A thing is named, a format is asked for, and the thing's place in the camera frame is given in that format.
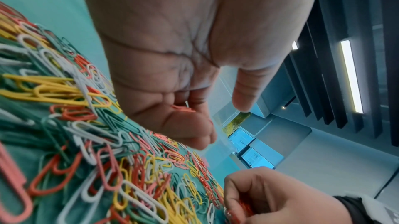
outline hand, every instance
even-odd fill
[[[238,203],[243,196],[257,214],[245,216]],[[245,224],[352,224],[337,199],[266,167],[227,176],[224,202]]]
[[[239,68],[233,104],[249,111],[289,53],[314,0],[86,0],[124,113],[197,149],[216,140],[207,97]],[[184,105],[196,113],[178,111]]]

